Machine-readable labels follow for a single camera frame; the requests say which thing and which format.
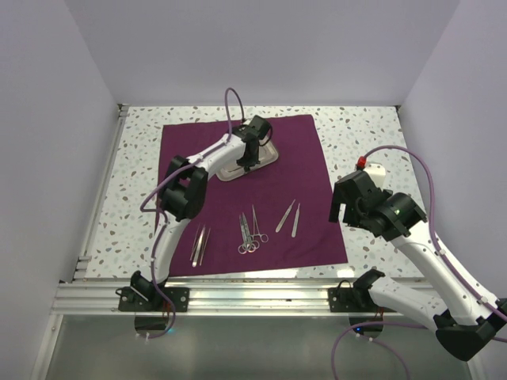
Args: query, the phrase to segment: speckled white tabletop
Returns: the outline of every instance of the speckled white tabletop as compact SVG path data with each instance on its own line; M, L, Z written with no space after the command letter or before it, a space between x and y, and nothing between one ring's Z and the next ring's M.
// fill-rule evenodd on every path
M331 185L354 170L362 154L379 145L405 145L393 107L246 107L246 117L311 114L326 158ZM233 120L239 108L231 107ZM105 201L88 249L91 261L87 279L129 278L148 259L154 215L141 214L139 205L156 186L162 127L225 120L223 107L130 107L112 168ZM409 158L385 150L371 157L387 169L385 188L412 195L422 206L421 194ZM381 237L341 226L349 262L320 267L207 275L200 278L318 278L357 277L378 268L391 277L422 277L422 274Z

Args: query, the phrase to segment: gray wall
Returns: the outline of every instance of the gray wall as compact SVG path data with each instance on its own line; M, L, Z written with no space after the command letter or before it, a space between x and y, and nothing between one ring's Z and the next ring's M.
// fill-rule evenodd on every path
M453 253L507 298L507 2L463 0L415 87L401 121L436 184L436 222ZM425 188L426 179L418 171ZM507 378L507 350L482 355L491 379Z
M0 378L32 370L116 105L62 0L0 2Z
M399 105L458 0L67 0L117 102Z

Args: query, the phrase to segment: red light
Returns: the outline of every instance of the red light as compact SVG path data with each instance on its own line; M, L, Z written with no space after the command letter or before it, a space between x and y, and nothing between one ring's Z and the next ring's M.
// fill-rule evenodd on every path
M359 157L359 160L357 160L356 167L358 169L364 169L365 166L366 166L366 157L364 156Z

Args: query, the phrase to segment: black clamp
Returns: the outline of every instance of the black clamp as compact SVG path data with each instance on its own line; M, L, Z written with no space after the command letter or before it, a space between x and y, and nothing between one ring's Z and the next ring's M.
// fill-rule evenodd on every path
M174 157L167 169L166 178L187 165L188 159L182 156ZM184 170L158 192L160 208L174 215L178 222L182 219L194 219L204 206L207 187L208 172L204 168L193 166Z
M260 141L269 131L273 134L272 125L268 120L257 115L253 117L248 125L242 124L232 129L233 135L238 136L246 145L243 157L236 161L238 166L241 166L246 172L249 172L250 168L259 163Z
M187 287L164 287L159 285L160 290L170 299L176 312L184 313L189 308L190 289ZM130 287L116 289L120 296L118 310L124 312L162 312L166 311L164 299L155 290L151 281L141 276L141 272L135 272L130 280Z
M370 231L386 241L410 236L410 228L426 222L426 214L407 194L377 188L369 174L357 170L334 184L330 222L338 222L345 205L343 223Z
M507 298L497 301L498 310L507 315ZM477 325L459 325L449 310L433 316L437 326L436 338L454 357L467 362L481 351L497 334L505 321L495 313L487 319L479 318Z
M354 281L351 287L341 286L345 282L349 283L348 280L344 279L337 287L329 288L327 290L327 300L330 304L330 312L373 313L377 311L379 307L373 302L368 290L377 279L384 276L381 271L370 269Z

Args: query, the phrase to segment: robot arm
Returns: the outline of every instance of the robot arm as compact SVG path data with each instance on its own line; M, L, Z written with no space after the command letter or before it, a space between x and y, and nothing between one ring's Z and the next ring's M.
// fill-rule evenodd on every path
M130 287L116 291L120 296L120 311L160 309L162 298L154 282L162 287L167 280L177 243L190 220L203 208L208 180L231 162L236 162L245 172L250 171L259 163L260 141L270 130L272 126L267 120L255 116L249 124L233 127L231 135L225 134L198 154L173 158L166 172L165 181L168 181L158 193L164 218L160 220L160 232L152 243L154 255L132 275Z
M337 222L345 205L343 221L382 236L404 253L433 285L438 297L410 289L382 272L371 270L353 285L359 298L396 310L435 331L440 343L456 358L467 361L505 325L486 307L489 302L507 315L507 300L499 300L483 287L440 241L432 243L424 211L406 194L382 190L368 169L357 170L334 185L330 221ZM443 255L482 296L478 301L444 262Z
M163 283L167 279L177 243L190 220L197 216L204 205L206 184L209 179L225 165L239 160L245 153L246 144L240 137L232 135L229 141L227 141L227 137L228 134L225 134L218 142L198 154L188 158L175 158L171 162L167 175L177 167L199 161L185 174L186 177L191 178L187 188L183 188L175 180L173 183L169 183L169 188L162 192L162 209L170 212L167 213L168 226L164 229L155 247L154 267L157 283ZM140 270L145 279L151 278L150 263L146 263Z

